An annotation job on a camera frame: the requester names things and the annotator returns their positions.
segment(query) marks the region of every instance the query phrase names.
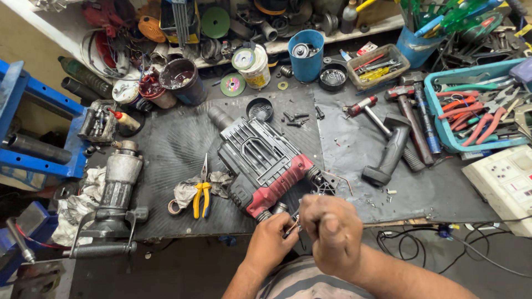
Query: bottle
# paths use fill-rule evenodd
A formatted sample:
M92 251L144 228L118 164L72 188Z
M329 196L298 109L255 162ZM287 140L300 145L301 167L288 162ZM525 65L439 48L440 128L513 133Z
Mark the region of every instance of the bottle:
M353 32L357 15L356 0L349 0L349 4L344 8L344 13L342 14L342 25L340 26L340 31L343 34L349 34Z
M111 108L107 108L107 110L113 113L119 124L126 126L129 130L134 132L140 128L140 123L125 112L116 112L111 110Z
M113 98L113 95L111 94L113 87L107 84L82 63L74 58L66 58L64 56L59 56L57 60L61 63L61 67L67 74L82 84L87 85L90 89L102 96L103 99Z

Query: wall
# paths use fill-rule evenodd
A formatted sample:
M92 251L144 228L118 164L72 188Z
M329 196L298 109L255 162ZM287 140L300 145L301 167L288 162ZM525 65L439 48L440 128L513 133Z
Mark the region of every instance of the wall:
M57 61L60 55L70 56L58 44L28 24L23 18L0 3L0 59L12 63L24 60L24 69L32 77L79 102L79 98L61 87L67 74ZM22 128L38 134L48 131L67 132L70 121L30 103L24 95L16 112Z

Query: man's left hand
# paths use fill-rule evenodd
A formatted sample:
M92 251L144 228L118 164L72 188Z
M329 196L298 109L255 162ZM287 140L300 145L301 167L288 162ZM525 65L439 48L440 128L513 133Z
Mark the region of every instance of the man's left hand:
M275 266L281 263L299 239L297 226L292 229L286 239L282 238L285 231L293 224L294 220L286 212L275 214L260 222L251 237L246 258L242 264L247 264L261 275L268 275Z

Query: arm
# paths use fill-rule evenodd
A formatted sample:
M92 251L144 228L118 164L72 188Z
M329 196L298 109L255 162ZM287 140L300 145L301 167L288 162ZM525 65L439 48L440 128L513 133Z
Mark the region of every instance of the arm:
M354 206L341 198L306 195L300 222L314 241L314 260L323 273L377 298L477 298L441 275L361 244L362 221Z
M257 296L266 276L281 263L299 240L296 227L286 239L285 230L294 224L288 213L275 214L255 228L246 258L238 267L222 299L251 299Z

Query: man's right hand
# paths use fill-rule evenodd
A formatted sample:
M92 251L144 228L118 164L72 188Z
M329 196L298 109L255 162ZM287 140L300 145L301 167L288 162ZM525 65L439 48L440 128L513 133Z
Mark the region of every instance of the man's right hand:
M362 221L345 200L324 195L305 195L300 223L314 244L312 254L325 274L347 281L360 273Z

